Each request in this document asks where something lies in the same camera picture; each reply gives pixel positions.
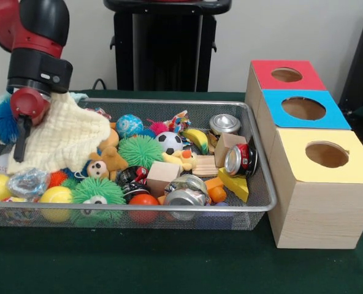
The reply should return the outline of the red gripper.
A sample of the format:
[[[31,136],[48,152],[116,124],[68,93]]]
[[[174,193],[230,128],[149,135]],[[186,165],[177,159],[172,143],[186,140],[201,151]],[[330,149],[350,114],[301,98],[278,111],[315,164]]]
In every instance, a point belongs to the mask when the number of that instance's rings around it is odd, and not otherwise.
[[[10,108],[17,122],[18,138],[13,158],[16,162],[25,159],[26,139],[32,126],[38,126],[50,108],[51,94],[38,89],[14,88],[10,97]]]

